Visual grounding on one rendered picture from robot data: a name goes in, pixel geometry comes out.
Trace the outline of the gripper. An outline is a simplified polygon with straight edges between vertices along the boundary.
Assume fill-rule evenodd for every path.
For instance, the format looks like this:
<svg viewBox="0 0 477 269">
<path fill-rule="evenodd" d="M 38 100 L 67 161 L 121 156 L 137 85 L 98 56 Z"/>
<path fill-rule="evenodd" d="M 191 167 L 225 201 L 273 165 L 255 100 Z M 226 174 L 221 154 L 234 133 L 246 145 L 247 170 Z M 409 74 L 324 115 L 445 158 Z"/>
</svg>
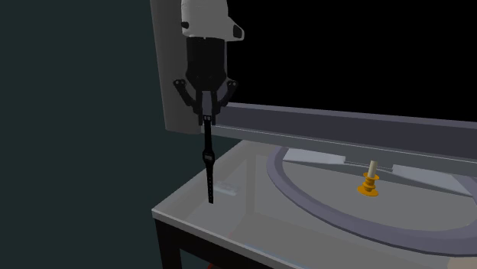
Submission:
<svg viewBox="0 0 477 269">
<path fill-rule="evenodd" d="M 186 78 L 195 91 L 193 98 L 186 89 L 185 79 L 173 81 L 175 89 L 180 94 L 186 106 L 190 106 L 198 117 L 198 125 L 203 124 L 203 94 L 204 91 L 213 92 L 211 124 L 216 124 L 216 116 L 226 107 L 238 88 L 238 82 L 229 79 L 225 82 L 226 91 L 218 98 L 217 90 L 226 80 L 225 46 L 223 39 L 214 37 L 187 38 L 187 71 Z"/>
</svg>

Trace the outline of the black wristwatch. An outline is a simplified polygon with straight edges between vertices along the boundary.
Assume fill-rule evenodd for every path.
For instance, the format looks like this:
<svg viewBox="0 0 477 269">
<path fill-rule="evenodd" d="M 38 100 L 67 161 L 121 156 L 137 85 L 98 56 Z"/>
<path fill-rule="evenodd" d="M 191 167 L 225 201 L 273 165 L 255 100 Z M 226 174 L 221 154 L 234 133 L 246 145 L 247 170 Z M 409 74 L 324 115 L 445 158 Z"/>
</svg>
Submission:
<svg viewBox="0 0 477 269">
<path fill-rule="evenodd" d="M 212 146 L 212 134 L 211 134 L 211 117 L 208 115 L 203 116 L 204 125 L 204 150 L 203 150 L 203 162 L 206 166 L 206 180 L 207 180 L 207 192 L 208 202 L 213 204 L 213 166 L 215 163 L 215 154 Z"/>
</svg>

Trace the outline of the small pale flat block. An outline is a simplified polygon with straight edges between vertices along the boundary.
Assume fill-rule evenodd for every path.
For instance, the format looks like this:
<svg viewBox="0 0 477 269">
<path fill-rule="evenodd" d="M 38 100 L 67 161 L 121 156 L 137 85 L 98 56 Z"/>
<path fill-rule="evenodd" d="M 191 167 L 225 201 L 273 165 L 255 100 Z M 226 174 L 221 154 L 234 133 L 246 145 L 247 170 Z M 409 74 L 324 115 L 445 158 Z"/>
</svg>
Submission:
<svg viewBox="0 0 477 269">
<path fill-rule="evenodd" d="M 231 185 L 230 183 L 222 182 L 222 181 L 217 181 L 214 184 L 213 189 L 216 192 L 224 193 L 229 196 L 236 196 L 238 193 L 238 189 L 235 186 Z"/>
</svg>

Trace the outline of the grey table with dark legs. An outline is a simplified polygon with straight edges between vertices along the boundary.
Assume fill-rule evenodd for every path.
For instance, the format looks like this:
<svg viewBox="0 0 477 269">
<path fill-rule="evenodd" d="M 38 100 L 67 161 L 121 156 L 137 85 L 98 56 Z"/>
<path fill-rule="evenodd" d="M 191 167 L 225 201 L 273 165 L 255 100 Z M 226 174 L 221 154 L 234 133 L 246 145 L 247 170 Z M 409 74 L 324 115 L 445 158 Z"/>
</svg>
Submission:
<svg viewBox="0 0 477 269">
<path fill-rule="evenodd" d="M 315 218 L 270 180 L 267 160 L 287 147 L 284 172 L 314 199 L 356 218 L 395 228 L 444 231 L 477 220 L 477 177 L 378 163 L 378 196 L 363 196 L 369 162 L 350 155 L 241 141 L 216 161 L 213 190 L 198 173 L 152 209 L 166 268 L 187 251 L 222 269 L 477 269 L 477 257 L 447 257 L 393 248 Z"/>
</svg>

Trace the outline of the grey framed dark window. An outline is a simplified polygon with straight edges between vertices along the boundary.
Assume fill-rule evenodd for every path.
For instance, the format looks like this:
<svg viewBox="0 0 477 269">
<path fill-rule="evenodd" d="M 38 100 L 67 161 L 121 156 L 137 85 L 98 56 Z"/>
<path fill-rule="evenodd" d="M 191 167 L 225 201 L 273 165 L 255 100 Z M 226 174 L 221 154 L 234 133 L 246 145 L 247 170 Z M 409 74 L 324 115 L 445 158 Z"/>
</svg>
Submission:
<svg viewBox="0 0 477 269">
<path fill-rule="evenodd" d="M 168 131 L 197 135 L 198 117 L 173 85 L 186 69 L 180 0 L 149 0 Z M 213 134 L 477 177 L 477 122 L 229 103 Z"/>
</svg>

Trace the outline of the grey round tray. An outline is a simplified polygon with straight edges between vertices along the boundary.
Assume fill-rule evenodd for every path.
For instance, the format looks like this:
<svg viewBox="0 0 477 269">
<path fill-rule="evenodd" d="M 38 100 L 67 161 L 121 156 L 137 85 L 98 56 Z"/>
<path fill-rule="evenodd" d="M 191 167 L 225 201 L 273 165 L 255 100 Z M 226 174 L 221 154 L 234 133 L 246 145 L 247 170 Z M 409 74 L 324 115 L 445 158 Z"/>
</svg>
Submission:
<svg viewBox="0 0 477 269">
<path fill-rule="evenodd" d="M 477 220 L 462 228 L 420 231 L 356 218 L 314 199 L 296 186 L 284 172 L 283 159 L 287 152 L 287 147 L 277 146 L 270 153 L 266 165 L 268 176 L 284 196 L 315 218 L 360 238 L 393 248 L 447 257 L 477 257 Z"/>
</svg>

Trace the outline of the orange candle holder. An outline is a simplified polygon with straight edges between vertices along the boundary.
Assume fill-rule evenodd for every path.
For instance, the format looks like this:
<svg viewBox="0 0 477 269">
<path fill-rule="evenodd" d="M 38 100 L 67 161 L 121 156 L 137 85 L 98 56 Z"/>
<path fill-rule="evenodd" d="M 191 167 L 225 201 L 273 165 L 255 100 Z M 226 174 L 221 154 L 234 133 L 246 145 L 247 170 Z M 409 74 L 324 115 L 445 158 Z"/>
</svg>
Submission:
<svg viewBox="0 0 477 269">
<path fill-rule="evenodd" d="M 363 196 L 378 196 L 379 192 L 375 189 L 375 181 L 379 180 L 379 176 L 375 174 L 373 177 L 370 177 L 368 173 L 363 173 L 363 176 L 365 180 L 357 187 L 357 191 Z"/>
</svg>

